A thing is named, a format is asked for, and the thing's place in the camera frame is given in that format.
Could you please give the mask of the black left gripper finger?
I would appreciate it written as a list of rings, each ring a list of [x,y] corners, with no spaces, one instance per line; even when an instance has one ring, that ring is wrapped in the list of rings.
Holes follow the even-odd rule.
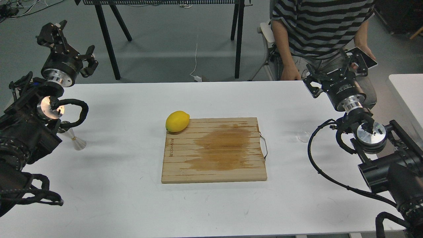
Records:
[[[37,44],[40,46],[48,47],[50,54],[48,60],[54,55],[64,55],[75,59],[80,59],[79,52],[70,46],[62,32],[67,20],[62,20],[60,23],[47,23],[45,24],[39,35],[36,36]]]
[[[98,66],[98,61],[94,58],[94,49],[95,49],[95,45],[91,45],[91,46],[88,47],[86,54],[78,56],[79,61],[88,62],[88,66],[86,66],[86,67],[84,67],[80,70],[80,74],[84,78],[87,78],[87,77],[91,76],[92,74],[94,74],[94,72],[95,72],[95,70]]]

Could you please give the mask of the person's right hand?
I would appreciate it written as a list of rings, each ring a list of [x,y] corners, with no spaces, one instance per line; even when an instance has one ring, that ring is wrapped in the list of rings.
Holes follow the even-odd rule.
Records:
[[[280,80],[301,80],[297,67],[293,65],[284,65]]]

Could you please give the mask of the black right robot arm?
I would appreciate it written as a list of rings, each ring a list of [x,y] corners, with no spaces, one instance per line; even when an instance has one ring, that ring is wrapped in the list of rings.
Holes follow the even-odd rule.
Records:
[[[354,48],[349,55],[340,50],[343,64],[332,72],[316,72],[307,65],[309,74],[303,79],[313,98],[326,93],[336,111],[344,116],[329,119],[319,125],[308,140],[308,158],[318,174],[341,187],[368,198],[394,206],[402,215],[398,218],[381,212],[375,218],[376,236],[385,237],[383,222],[391,220],[405,228],[408,238],[423,235],[423,185],[422,149],[395,121],[382,125],[372,118],[367,103],[367,90],[362,89],[357,77],[367,76],[368,68],[364,53]],[[314,162],[311,145],[314,136],[324,127],[336,131],[337,144],[349,154],[361,159],[358,165],[370,191],[344,185],[324,173]]]

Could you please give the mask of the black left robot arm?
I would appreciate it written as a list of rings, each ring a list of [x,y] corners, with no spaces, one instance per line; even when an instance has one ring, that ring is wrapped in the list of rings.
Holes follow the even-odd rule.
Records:
[[[70,132],[82,124],[89,112],[84,101],[59,99],[65,87],[75,84],[78,74],[89,77],[98,66],[93,45],[80,54],[68,44],[63,34],[66,23],[47,23],[37,36],[38,45],[50,49],[42,77],[33,77],[29,72],[9,84],[14,101],[4,110],[0,122],[2,216],[18,204],[64,203],[58,193],[50,190],[47,176],[22,170],[52,153],[62,142],[58,133]]]

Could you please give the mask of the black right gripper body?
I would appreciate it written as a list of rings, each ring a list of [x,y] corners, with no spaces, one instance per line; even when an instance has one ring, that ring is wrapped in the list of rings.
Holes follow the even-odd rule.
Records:
[[[342,101],[351,96],[358,99],[360,103],[366,99],[366,94],[358,84],[355,73],[346,72],[340,77],[335,73],[332,79],[332,81],[322,81],[322,90],[326,92],[336,111],[345,111]]]

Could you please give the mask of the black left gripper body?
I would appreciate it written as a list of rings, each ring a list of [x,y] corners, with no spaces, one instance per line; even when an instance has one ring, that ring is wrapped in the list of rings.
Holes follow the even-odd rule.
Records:
[[[50,53],[41,69],[41,75],[44,79],[55,81],[62,87],[71,87],[82,68],[83,62],[75,57]]]

